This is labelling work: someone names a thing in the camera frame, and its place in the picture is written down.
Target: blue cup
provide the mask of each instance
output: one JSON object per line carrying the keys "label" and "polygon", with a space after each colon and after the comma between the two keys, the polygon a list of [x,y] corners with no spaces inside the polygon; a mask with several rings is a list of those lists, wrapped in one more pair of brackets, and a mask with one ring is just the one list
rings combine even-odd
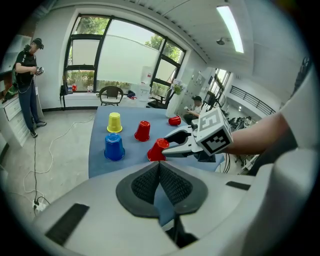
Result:
{"label": "blue cup", "polygon": [[117,133],[109,133],[104,138],[104,157],[111,161],[119,161],[125,155],[122,138]]}

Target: plastic cup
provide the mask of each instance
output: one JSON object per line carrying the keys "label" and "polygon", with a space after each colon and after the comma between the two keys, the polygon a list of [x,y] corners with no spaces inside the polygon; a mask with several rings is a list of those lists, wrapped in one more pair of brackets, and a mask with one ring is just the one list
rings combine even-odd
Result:
{"label": "plastic cup", "polygon": [[119,161],[125,155],[122,138],[119,134],[109,133],[104,138],[104,157],[111,161]]}
{"label": "plastic cup", "polygon": [[149,132],[150,123],[147,121],[141,121],[139,123],[138,129],[136,130],[136,133],[134,134],[134,137],[140,142],[146,142],[150,138]]}
{"label": "plastic cup", "polygon": [[175,116],[175,117],[171,117],[169,118],[169,125],[171,126],[178,126],[181,124],[181,117],[180,116]]}
{"label": "plastic cup", "polygon": [[120,114],[117,112],[112,112],[109,115],[109,123],[106,128],[110,133],[119,133],[122,131]]}
{"label": "plastic cup", "polygon": [[164,138],[158,138],[153,147],[146,154],[149,161],[164,161],[166,157],[162,154],[162,150],[169,147],[169,142]]}

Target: jeans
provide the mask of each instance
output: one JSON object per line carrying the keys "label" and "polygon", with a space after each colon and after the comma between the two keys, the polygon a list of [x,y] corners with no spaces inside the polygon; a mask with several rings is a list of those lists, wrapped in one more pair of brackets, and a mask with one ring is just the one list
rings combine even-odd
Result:
{"label": "jeans", "polygon": [[192,120],[198,119],[198,117],[194,116],[193,114],[185,114],[183,118],[188,125],[191,125]]}
{"label": "jeans", "polygon": [[30,131],[33,131],[34,125],[32,123],[31,114],[35,123],[39,123],[35,82],[32,80],[30,86],[19,88],[18,93],[25,124]]}

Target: sneaker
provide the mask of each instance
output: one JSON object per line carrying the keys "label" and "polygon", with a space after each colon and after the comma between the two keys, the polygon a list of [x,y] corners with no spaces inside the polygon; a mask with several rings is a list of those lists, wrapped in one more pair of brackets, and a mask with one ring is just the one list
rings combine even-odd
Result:
{"label": "sneaker", "polygon": [[30,134],[33,138],[36,138],[38,136],[38,134],[34,130],[31,130]]}
{"label": "sneaker", "polygon": [[41,126],[46,126],[47,123],[46,122],[43,122],[43,121],[40,121],[36,123],[36,127],[41,127]]}

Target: white cube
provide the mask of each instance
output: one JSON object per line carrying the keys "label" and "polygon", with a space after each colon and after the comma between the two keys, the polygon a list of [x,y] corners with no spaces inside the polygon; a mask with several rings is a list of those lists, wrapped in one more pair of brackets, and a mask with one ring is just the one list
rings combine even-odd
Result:
{"label": "white cube", "polygon": [[233,143],[229,123],[220,108],[200,114],[195,141],[208,156]]}

